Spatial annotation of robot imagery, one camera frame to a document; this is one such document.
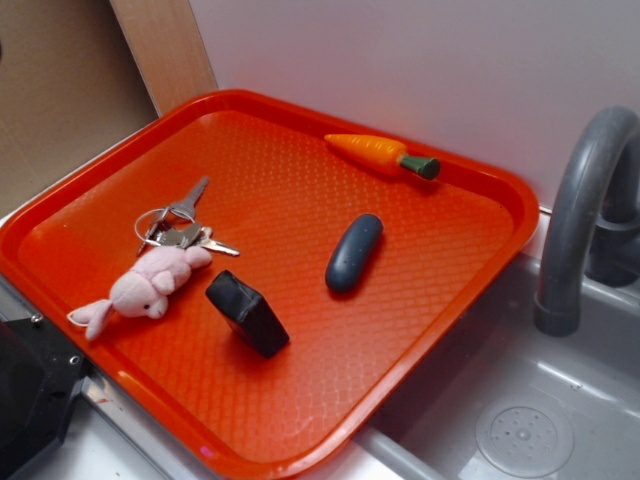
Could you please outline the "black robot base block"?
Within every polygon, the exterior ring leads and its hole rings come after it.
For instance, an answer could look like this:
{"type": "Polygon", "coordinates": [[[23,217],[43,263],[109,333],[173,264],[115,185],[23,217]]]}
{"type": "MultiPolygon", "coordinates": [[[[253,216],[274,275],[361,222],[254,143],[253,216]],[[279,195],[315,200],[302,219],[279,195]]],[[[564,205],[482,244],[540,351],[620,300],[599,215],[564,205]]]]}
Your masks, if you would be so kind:
{"type": "Polygon", "coordinates": [[[16,479],[60,448],[88,361],[41,314],[1,323],[1,477],[16,479]]]}

